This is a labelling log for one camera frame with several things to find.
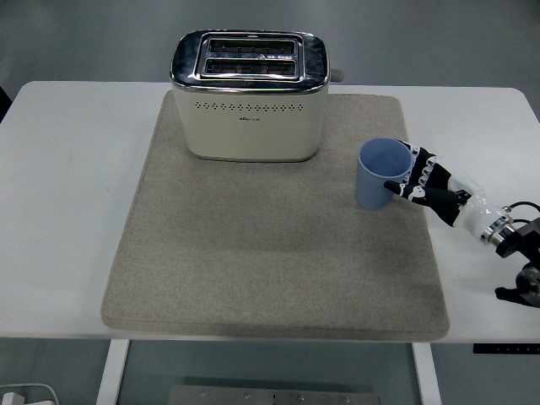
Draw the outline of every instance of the toaster slot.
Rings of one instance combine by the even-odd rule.
[[[295,78],[294,61],[279,59],[208,59],[204,68],[205,76],[241,75],[265,77],[278,75],[284,78]]]
[[[258,55],[294,55],[293,40],[212,39],[208,50],[212,53],[256,53]]]

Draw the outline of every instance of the toaster vent hole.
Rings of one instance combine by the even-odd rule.
[[[259,105],[259,104],[225,104],[225,103],[201,103],[196,101],[194,104],[197,109],[204,110],[221,110],[221,111],[255,111],[255,112],[287,112],[287,111],[303,111],[302,104],[282,104],[282,105]]]

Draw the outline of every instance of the black cable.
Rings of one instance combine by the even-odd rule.
[[[530,202],[530,201],[518,201],[518,202],[514,202],[513,204],[510,205],[510,208],[519,207],[520,205],[528,205],[529,207],[534,207],[534,208],[536,208],[537,211],[540,213],[540,205],[535,204],[534,202]]]

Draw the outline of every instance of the white table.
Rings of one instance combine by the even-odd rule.
[[[169,84],[34,82],[0,125],[0,336],[186,337],[113,330],[100,304]],[[334,86],[392,95],[409,139],[492,203],[540,202],[540,124],[514,89]],[[540,342],[540,309],[499,301],[526,260],[498,257],[426,210],[451,322],[443,342]],[[536,218],[534,210],[519,217]]]

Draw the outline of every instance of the gray felt mat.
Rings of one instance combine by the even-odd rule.
[[[303,163],[202,160],[165,96],[101,315],[180,335],[429,341],[449,323],[420,207],[354,199],[365,140],[406,139],[399,101],[330,94]]]

